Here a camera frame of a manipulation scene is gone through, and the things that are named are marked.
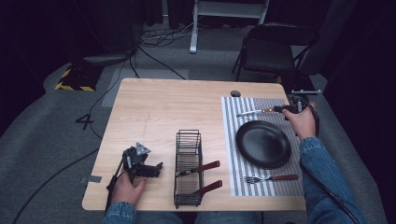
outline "fork handle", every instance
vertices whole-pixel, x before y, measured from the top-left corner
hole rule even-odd
[[[288,180],[288,179],[298,179],[297,175],[272,175],[270,180]]]

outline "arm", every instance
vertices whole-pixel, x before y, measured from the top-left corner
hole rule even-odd
[[[102,223],[134,223],[136,220],[134,205],[140,198],[146,183],[147,179],[143,178],[140,180],[139,184],[134,187],[130,182],[129,176],[122,173],[117,180],[111,199],[111,205],[108,207]]]
[[[359,223],[366,220],[355,204],[354,196],[321,141],[315,137],[315,120],[309,108],[300,114],[283,114],[290,120],[301,144],[301,163],[312,176],[336,195]],[[303,173],[303,187],[308,223],[353,223],[338,204],[310,177]]]

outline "table top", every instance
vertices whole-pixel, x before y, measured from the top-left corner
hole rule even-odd
[[[136,142],[151,152],[146,165],[163,162],[158,178],[150,178],[136,208],[145,211],[278,211],[305,210],[302,196],[232,196],[221,97],[239,91],[241,97],[276,98],[287,102],[279,84],[173,79],[125,78],[113,106],[106,132],[92,169],[100,183],[90,182],[82,206],[105,210],[107,189],[122,152]],[[203,164],[220,161],[205,172],[205,185],[222,180],[222,187],[205,194],[201,205],[174,205],[176,135],[199,130]]]

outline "blue denim jacket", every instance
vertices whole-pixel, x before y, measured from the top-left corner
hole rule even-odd
[[[346,205],[360,224],[367,223],[356,206],[354,196],[321,141],[305,138],[300,144],[301,162],[315,178],[330,189]],[[353,223],[352,219],[307,175],[303,174],[307,223]],[[134,223],[136,211],[128,203],[114,203],[102,223]]]

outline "black round object on table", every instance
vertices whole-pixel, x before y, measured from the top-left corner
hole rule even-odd
[[[289,138],[275,124],[252,120],[236,132],[236,146],[242,156],[264,169],[275,169],[290,158]]]

